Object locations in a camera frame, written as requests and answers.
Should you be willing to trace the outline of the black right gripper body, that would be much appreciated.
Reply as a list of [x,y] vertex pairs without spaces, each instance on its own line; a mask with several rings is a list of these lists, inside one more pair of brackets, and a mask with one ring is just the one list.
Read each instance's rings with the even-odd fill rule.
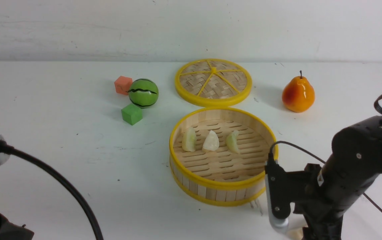
[[295,203],[293,213],[302,214],[307,223],[302,228],[303,240],[340,240],[344,208],[339,208],[318,191],[320,165],[307,164],[304,173],[310,174],[304,187],[304,199]]

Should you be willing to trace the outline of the grey right Piper robot arm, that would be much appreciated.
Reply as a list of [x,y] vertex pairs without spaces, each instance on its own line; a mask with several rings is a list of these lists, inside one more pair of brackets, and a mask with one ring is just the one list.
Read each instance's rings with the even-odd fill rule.
[[382,174],[382,116],[344,128],[332,139],[332,154],[317,174],[314,199],[297,203],[304,240],[340,240],[345,212]]

